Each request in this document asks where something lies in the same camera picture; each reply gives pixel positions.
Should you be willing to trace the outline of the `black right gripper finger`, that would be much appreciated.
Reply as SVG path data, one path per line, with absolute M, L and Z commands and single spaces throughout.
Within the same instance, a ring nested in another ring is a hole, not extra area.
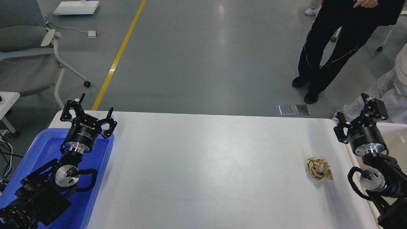
M 334 113 L 333 120 L 336 123 L 336 126 L 334 127 L 334 133 L 337 137 L 337 140 L 341 143 L 348 144 L 349 139 L 348 136 L 345 134 L 344 129 L 352 128 L 352 124 L 350 122 L 347 122 L 343 112 Z
M 368 94 L 361 94 L 364 107 L 356 118 L 357 124 L 374 125 L 378 121 L 388 120 L 389 115 L 385 103 L 377 98 L 371 99 Z

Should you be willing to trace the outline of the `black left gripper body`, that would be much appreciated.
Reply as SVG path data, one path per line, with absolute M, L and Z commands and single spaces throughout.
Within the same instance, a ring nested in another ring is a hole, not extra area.
M 63 145 L 68 148 L 79 147 L 80 153 L 89 153 L 93 150 L 97 136 L 101 133 L 101 126 L 97 125 L 98 118 L 93 116 L 77 116 L 72 120 L 72 125 Z

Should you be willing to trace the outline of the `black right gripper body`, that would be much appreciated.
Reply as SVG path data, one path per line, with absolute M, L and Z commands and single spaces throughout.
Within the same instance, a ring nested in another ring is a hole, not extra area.
M 353 154 L 360 157 L 372 152 L 381 153 L 387 149 L 377 124 L 349 129 L 348 141 Z

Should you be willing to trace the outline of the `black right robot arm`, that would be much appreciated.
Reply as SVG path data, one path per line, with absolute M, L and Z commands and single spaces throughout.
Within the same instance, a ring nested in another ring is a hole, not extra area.
M 353 154 L 362 158 L 367 169 L 352 167 L 348 181 L 361 198 L 371 201 L 378 210 L 378 225 L 384 229 L 405 229 L 407 225 L 407 177 L 389 150 L 377 127 L 387 120 L 385 103 L 368 94 L 361 94 L 360 115 L 347 122 L 343 112 L 337 112 L 334 132 L 339 142 L 350 144 Z

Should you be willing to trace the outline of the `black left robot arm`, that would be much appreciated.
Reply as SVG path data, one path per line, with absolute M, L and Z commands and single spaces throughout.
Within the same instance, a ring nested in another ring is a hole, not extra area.
M 94 168 L 78 169 L 85 153 L 90 153 L 97 137 L 108 139 L 113 135 L 117 122 L 111 107 L 107 116 L 98 119 L 83 110 L 81 103 L 68 100 L 60 120 L 71 127 L 60 146 L 61 158 L 52 159 L 21 180 L 16 199 L 1 208 L 2 229 L 36 229 L 38 223 L 50 225 L 70 206 L 69 197 L 75 192 L 90 191 L 97 182 Z

